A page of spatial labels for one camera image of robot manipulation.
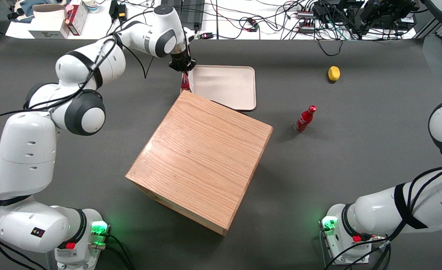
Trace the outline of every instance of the wooden crate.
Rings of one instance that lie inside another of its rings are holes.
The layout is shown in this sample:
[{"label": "wooden crate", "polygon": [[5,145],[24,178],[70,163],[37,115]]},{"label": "wooden crate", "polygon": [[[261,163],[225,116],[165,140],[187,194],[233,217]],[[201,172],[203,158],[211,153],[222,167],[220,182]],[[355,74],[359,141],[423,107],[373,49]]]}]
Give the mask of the wooden crate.
[{"label": "wooden crate", "polygon": [[272,130],[183,91],[126,177],[155,201],[225,236]]}]

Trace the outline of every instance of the tray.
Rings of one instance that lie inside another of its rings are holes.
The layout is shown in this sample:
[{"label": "tray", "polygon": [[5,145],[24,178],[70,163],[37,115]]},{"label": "tray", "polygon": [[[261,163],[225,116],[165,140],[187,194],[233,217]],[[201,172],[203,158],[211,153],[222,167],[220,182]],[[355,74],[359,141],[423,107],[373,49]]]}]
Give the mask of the tray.
[{"label": "tray", "polygon": [[197,65],[188,75],[193,94],[239,111],[252,111],[256,107],[252,67]]}]

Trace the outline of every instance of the red bottle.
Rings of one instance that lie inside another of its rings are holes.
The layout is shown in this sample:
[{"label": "red bottle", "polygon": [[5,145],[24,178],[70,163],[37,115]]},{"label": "red bottle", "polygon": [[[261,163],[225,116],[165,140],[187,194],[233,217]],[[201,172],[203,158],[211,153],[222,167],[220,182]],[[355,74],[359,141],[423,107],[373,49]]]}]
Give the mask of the red bottle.
[{"label": "red bottle", "polygon": [[314,116],[314,112],[316,111],[316,106],[311,105],[309,109],[301,114],[301,117],[294,125],[294,130],[301,133],[303,132],[309,123],[312,121],[312,117]]}]

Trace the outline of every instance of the white box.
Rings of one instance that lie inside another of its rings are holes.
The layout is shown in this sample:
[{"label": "white box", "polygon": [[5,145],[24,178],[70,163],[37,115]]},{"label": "white box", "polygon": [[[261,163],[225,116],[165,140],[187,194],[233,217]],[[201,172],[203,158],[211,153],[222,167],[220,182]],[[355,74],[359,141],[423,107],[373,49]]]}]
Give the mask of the white box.
[{"label": "white box", "polygon": [[69,33],[62,18],[34,18],[28,30],[34,38],[64,39]]}]

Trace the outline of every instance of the logo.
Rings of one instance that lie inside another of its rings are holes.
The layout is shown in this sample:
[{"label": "logo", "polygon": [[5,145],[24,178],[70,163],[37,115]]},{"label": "logo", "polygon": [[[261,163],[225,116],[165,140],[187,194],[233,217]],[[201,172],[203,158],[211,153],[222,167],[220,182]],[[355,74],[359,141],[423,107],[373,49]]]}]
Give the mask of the logo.
[{"label": "logo", "polygon": [[45,232],[46,231],[44,231],[43,229],[39,229],[38,227],[34,227],[34,229],[31,231],[31,235],[41,238]]}]

